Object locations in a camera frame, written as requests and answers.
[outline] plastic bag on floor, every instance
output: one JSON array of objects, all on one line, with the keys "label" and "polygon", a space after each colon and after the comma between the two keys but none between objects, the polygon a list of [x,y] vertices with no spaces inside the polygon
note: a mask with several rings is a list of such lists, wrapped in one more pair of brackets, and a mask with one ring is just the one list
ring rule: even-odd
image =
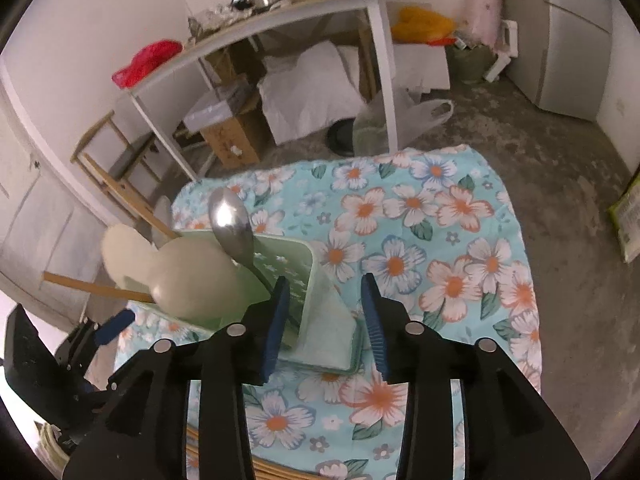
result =
[{"label": "plastic bag on floor", "polygon": [[[453,115],[453,101],[420,102],[419,94],[412,96],[404,88],[394,89],[394,104],[400,150],[423,133],[446,123]],[[374,156],[389,151],[382,92],[376,94],[353,123],[353,151],[355,156]]]}]

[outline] metal bolt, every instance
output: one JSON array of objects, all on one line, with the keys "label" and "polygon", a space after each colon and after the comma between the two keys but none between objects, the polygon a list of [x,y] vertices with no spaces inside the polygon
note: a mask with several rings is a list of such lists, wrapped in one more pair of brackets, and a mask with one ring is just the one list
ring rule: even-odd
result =
[{"label": "metal bolt", "polygon": [[424,332],[424,325],[419,321],[410,321],[404,326],[404,331],[411,335],[420,335]]},{"label": "metal bolt", "polygon": [[154,344],[154,351],[163,354],[164,352],[168,352],[171,349],[171,340],[169,339],[160,339],[156,341]]},{"label": "metal bolt", "polygon": [[488,337],[482,338],[478,342],[478,346],[484,352],[495,352],[495,349],[498,348],[498,345],[495,343],[493,339],[489,339]]},{"label": "metal bolt", "polygon": [[229,325],[226,329],[226,333],[228,333],[231,337],[238,337],[246,332],[246,327],[242,323],[233,323],[233,325]]}]

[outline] stainless steel spoon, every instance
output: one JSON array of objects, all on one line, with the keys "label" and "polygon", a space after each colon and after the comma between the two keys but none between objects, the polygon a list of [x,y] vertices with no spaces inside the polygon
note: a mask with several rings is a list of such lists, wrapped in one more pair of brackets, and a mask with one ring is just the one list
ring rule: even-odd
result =
[{"label": "stainless steel spoon", "polygon": [[238,195],[228,187],[214,189],[209,197],[209,221],[223,251],[249,269],[271,294],[271,283],[255,267],[254,232],[249,222],[249,213]]}]

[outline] concrete floor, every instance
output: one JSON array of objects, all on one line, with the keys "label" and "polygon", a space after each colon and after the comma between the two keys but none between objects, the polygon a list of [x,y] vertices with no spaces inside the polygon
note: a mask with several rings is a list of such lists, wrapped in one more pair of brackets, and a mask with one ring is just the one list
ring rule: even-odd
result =
[{"label": "concrete floor", "polygon": [[[606,213],[629,172],[596,125],[539,110],[505,78],[450,95],[453,118],[412,146],[469,144],[506,184],[538,298],[543,397],[595,476],[640,417],[640,268],[622,262]],[[273,147],[259,167],[315,158],[338,158],[322,133]]]}]

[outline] floral tablecloth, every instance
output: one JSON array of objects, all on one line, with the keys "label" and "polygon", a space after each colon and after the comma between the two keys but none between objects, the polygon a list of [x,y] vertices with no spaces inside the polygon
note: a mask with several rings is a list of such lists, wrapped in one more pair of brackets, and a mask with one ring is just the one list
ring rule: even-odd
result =
[{"label": "floral tablecloth", "polygon": [[[445,338],[497,340],[540,388],[538,311],[522,234],[507,190],[487,162],[461,145],[434,152],[335,162],[299,162],[203,180],[181,190],[176,228],[208,228],[207,199],[226,185],[244,200],[254,231],[310,240],[355,317],[360,277],[372,272],[384,296]],[[121,334],[116,365],[158,338],[208,336],[132,304],[136,322]],[[366,346],[351,377],[279,365],[263,387],[244,388],[253,453],[323,476],[394,478],[406,386],[384,383]],[[455,479],[464,477],[460,386],[454,399]],[[197,425],[199,385],[190,395]],[[189,477],[196,478],[191,459]]]}]

